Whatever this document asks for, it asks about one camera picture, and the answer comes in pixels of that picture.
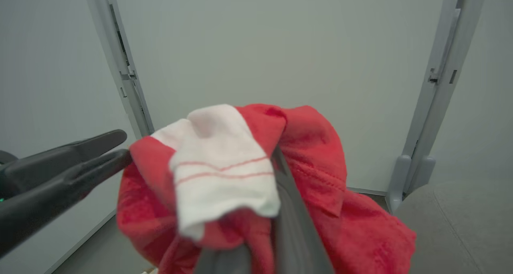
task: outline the gray floor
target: gray floor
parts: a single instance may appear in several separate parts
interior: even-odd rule
[[[141,274],[151,265],[110,219],[53,274]]]

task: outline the white wall panel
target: white wall panel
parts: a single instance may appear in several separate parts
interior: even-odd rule
[[[156,129],[214,104],[311,105],[348,186],[385,191],[442,0],[116,0]]]

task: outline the cloth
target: cloth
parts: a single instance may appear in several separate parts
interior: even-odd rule
[[[276,145],[337,273],[408,272],[415,233],[346,189],[340,139],[309,106],[203,108],[136,141],[121,179],[120,230],[163,274],[192,273],[200,247],[243,242],[253,273],[274,273]]]

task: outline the wall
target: wall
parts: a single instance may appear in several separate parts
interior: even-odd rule
[[[113,129],[134,133],[86,0],[0,0],[0,148],[18,157]],[[119,175],[0,260],[42,274],[115,210]]]
[[[485,0],[471,47],[431,150],[430,183],[511,178],[513,4]]]
[[[386,191],[442,0],[113,0],[156,129],[227,103],[311,105],[348,186]]]

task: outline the metal frame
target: metal frame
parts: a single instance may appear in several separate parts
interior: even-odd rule
[[[132,51],[130,51],[130,46],[128,45],[128,38],[125,32],[125,27],[123,26],[123,21],[121,20],[121,15],[119,13],[119,7],[117,5],[117,0],[111,0],[112,7],[114,9],[114,15],[116,18],[117,26],[119,28],[119,33],[121,33],[121,39],[123,40],[123,45],[125,47],[125,52],[127,55],[128,62],[130,63],[130,69],[133,71],[135,79],[133,80],[133,84],[135,86],[135,91],[139,95],[139,102],[141,104],[141,111],[143,112],[143,116],[145,117],[146,124],[149,130],[149,134],[155,132],[155,128],[153,127],[153,123],[150,117],[150,111],[148,110],[148,105],[146,104],[146,99],[144,99],[143,88],[141,88],[141,82],[139,81],[139,75],[137,74],[137,70],[135,67],[135,62],[132,57]]]
[[[464,6],[461,9],[460,19],[439,81],[438,90],[434,95],[424,128],[418,139],[416,151],[412,156],[412,166],[408,172],[410,183],[405,191],[406,193],[413,192],[429,181],[429,178],[419,179],[419,169],[426,159],[429,159],[429,153],[442,125],[452,93],[458,83],[465,57],[471,46],[483,3],[484,0],[464,0]]]
[[[443,2],[412,124],[386,196],[392,213],[403,201],[405,193],[409,194],[429,182],[434,169],[436,161],[434,157],[429,157],[429,152],[445,117],[484,3],[484,0],[463,1],[456,27],[451,24],[456,5],[460,3],[458,0]],[[438,79],[436,85],[430,83],[430,76]]]
[[[150,135],[152,131],[147,123],[147,115],[141,106],[136,91],[136,83],[130,75],[121,41],[117,35],[115,19],[112,16],[108,0],[86,0],[103,47],[107,63],[114,78],[119,97],[128,115],[130,124],[138,139]]]

